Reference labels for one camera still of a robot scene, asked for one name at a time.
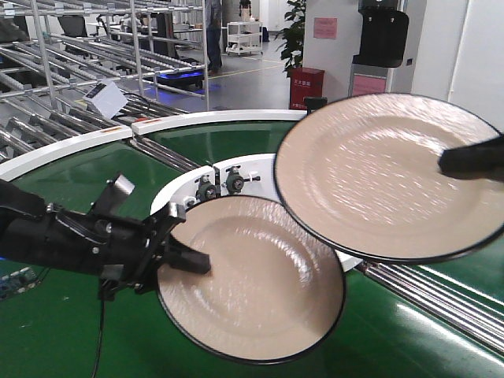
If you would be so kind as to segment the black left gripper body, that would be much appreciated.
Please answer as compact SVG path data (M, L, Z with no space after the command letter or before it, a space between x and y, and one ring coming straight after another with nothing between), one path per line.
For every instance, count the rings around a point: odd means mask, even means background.
M163 254L169 232L186 220L182 205L170 202L144 220L112 214L75 213L46 206L48 265L98 277L98 297L112 301L126 287L144 286Z

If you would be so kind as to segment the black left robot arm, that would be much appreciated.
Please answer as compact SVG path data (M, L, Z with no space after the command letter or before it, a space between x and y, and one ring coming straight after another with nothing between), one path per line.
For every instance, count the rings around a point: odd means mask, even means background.
M86 213L46 203L9 181L1 182L1 256L52 269L97 276L98 296L112 301L131 287L138 294L156 285L158 269L197 274L211 270L208 254L179 242L171 231L186 220L182 205L168 202L143 220L117 210L135 186L118 174L108 180Z

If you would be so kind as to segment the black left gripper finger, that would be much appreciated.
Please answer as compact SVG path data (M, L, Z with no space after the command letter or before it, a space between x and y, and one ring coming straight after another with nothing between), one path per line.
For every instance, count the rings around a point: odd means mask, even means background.
M196 274L206 274L210 271L208 254L182 244L173 236L170 236L168 241L168 264L174 269Z

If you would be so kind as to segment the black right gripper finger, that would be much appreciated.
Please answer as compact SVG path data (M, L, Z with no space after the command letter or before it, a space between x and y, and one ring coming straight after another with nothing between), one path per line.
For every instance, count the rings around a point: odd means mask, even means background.
M460 180L503 180L503 136L468 146L444 150L440 172Z

